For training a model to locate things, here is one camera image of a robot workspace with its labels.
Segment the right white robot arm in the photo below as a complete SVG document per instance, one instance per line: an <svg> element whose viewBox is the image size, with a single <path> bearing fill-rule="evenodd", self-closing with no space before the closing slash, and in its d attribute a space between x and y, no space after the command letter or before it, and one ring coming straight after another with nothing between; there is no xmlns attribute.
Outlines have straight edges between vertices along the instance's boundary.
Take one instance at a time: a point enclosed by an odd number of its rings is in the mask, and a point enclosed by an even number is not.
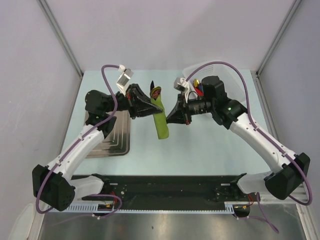
<svg viewBox="0 0 320 240"><path fill-rule="evenodd" d="M173 87L180 93L166 122L189 125L193 115L210 113L218 125L241 137L262 157L270 170L237 176L230 188L235 200L242 201L253 192L267 192L279 200L290 197L304 182L310 158L305 153L296 154L286 148L260 127L245 106L227 96L224 83L218 76L207 76L201 84L203 95L189 99L190 84L185 78L175 80Z"/></svg>

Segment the green paper napkin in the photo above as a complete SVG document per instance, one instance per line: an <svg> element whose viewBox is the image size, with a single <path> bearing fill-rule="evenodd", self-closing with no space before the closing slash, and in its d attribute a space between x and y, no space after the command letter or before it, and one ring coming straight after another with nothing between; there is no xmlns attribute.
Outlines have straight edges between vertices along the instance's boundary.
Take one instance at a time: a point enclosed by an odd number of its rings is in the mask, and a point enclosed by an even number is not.
<svg viewBox="0 0 320 240"><path fill-rule="evenodd" d="M154 100L150 95L150 101L152 104L156 105L157 107L159 107L162 110L161 113L153 114L153 120L154 120L154 124L155 124L155 128L156 128L156 132L157 132L157 137L159 140L167 139L170 135L170 132L169 132L169 128L167 126L165 108L162 103L161 93L156 100Z"/></svg>

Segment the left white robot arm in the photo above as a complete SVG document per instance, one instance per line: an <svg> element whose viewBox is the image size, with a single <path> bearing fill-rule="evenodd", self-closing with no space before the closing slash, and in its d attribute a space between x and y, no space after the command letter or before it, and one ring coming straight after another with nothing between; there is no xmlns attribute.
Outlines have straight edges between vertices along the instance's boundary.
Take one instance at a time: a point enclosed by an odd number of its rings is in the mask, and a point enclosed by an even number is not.
<svg viewBox="0 0 320 240"><path fill-rule="evenodd" d="M117 121L116 112L127 111L132 119L163 113L138 84L129 85L126 93L105 94L91 90L85 96L85 110L88 118L70 146L47 165L38 164L32 170L33 195L36 198L36 210L40 214L46 213L40 209L40 202L61 212L74 200L83 197L95 195L100 200L107 199L111 188L102 176L92 174L73 179L76 169L112 132Z"/></svg>

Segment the iridescent spoon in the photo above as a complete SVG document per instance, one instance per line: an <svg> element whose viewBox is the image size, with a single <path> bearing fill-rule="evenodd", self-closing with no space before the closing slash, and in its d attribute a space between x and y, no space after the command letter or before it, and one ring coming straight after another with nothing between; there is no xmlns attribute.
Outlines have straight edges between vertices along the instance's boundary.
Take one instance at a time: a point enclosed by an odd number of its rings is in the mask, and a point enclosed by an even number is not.
<svg viewBox="0 0 320 240"><path fill-rule="evenodd" d="M153 88L151 91L150 91L150 96L154 99L154 100L156 100L158 97L159 97L159 95L161 94L161 87L155 87L155 88Z"/></svg>

